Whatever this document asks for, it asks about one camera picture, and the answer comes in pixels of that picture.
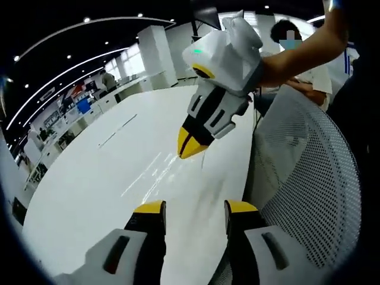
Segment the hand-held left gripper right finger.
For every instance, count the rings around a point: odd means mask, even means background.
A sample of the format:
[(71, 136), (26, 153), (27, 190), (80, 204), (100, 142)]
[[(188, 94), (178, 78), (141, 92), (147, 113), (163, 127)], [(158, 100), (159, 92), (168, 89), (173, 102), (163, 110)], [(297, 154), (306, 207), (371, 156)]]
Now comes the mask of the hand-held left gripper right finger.
[(280, 227), (266, 225), (255, 206), (227, 199), (224, 209), (233, 284), (323, 283), (306, 249)]

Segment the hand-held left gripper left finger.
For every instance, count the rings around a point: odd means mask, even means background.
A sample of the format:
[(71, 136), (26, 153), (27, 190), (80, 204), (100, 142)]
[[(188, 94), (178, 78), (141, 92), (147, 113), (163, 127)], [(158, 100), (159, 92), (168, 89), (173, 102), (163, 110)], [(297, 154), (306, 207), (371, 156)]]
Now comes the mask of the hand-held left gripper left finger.
[(55, 284), (160, 284), (166, 255), (166, 202), (137, 207), (123, 229), (115, 229), (92, 246), (84, 264)]

